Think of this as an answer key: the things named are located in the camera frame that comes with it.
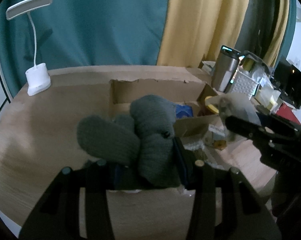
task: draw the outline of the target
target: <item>teal curtain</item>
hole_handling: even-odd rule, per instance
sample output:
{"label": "teal curtain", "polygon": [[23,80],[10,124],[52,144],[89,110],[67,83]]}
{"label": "teal curtain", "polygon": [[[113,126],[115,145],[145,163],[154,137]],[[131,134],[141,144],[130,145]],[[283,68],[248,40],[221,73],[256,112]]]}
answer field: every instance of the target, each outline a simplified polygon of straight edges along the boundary
{"label": "teal curtain", "polygon": [[[27,14],[6,20],[0,4],[0,62],[15,96],[33,66],[34,37]],[[37,64],[48,69],[87,65],[156,65],[168,0],[53,0],[31,12]]]}
{"label": "teal curtain", "polygon": [[289,49],[292,45],[292,38],[294,37],[295,25],[296,25],[296,12],[297,12],[296,0],[289,0],[289,12],[288,12],[286,30],[285,30],[282,44],[279,49],[279,54],[275,63],[275,68],[277,67],[281,57],[284,57],[286,59]]}

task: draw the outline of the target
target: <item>yellow curtain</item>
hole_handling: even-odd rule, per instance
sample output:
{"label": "yellow curtain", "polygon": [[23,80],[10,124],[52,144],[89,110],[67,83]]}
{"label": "yellow curtain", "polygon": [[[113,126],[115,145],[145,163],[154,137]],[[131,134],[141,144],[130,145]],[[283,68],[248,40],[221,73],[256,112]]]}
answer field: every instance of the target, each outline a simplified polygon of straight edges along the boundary
{"label": "yellow curtain", "polygon": [[264,62],[273,67],[278,57],[280,45],[282,44],[289,13],[289,0],[280,0],[278,19],[273,39],[263,58]]}
{"label": "yellow curtain", "polygon": [[234,47],[249,0],[169,0],[157,65],[198,67]]}

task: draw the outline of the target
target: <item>silver cylinder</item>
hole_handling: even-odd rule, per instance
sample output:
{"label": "silver cylinder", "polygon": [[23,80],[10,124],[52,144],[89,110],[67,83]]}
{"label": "silver cylinder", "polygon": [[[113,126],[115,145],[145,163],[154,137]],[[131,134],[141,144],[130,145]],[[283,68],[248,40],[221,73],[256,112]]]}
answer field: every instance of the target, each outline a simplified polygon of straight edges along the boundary
{"label": "silver cylinder", "polygon": [[215,63],[212,87],[217,91],[224,92],[229,80],[235,74],[239,64],[239,51],[222,46]]}

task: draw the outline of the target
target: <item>plush toy eye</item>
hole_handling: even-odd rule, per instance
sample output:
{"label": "plush toy eye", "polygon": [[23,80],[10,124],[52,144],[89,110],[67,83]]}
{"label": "plush toy eye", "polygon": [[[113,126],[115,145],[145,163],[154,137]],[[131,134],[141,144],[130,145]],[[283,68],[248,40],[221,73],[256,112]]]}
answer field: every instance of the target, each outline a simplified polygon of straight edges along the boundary
{"label": "plush toy eye", "polygon": [[166,132],[162,133],[162,135],[164,138],[168,138],[168,137],[170,137],[170,132],[166,131]]}

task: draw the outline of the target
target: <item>yellow lid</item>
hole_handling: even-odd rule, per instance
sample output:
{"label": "yellow lid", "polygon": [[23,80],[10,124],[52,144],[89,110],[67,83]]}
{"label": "yellow lid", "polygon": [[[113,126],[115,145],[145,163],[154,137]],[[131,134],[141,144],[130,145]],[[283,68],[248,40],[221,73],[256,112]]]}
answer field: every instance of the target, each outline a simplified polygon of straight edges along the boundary
{"label": "yellow lid", "polygon": [[[207,100],[207,99],[209,99],[209,98],[212,98],[212,96],[207,96],[206,98],[205,98],[205,100]],[[208,106],[206,106],[212,113],[214,113],[214,114],[219,114],[219,111],[218,111],[218,109],[217,109],[217,107],[215,107],[214,105],[208,105]]]}

